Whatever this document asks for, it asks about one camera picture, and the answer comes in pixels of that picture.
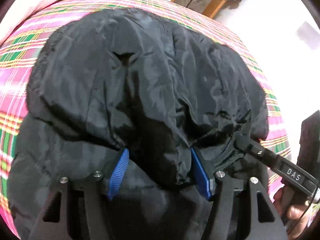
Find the person right hand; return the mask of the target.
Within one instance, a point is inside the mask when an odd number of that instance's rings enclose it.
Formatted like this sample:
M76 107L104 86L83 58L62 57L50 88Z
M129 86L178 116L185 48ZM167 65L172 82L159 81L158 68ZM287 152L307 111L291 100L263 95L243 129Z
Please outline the person right hand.
M292 189L288 186L280 188L273 197L273 204L280 216L285 213L286 217L296 225L287 233L288 239L310 239L313 233L308 224L312 218L314 204L309 207L309 202L306 201L304 204L291 205L287 211L284 211L282 203L288 198L287 193L291 191Z

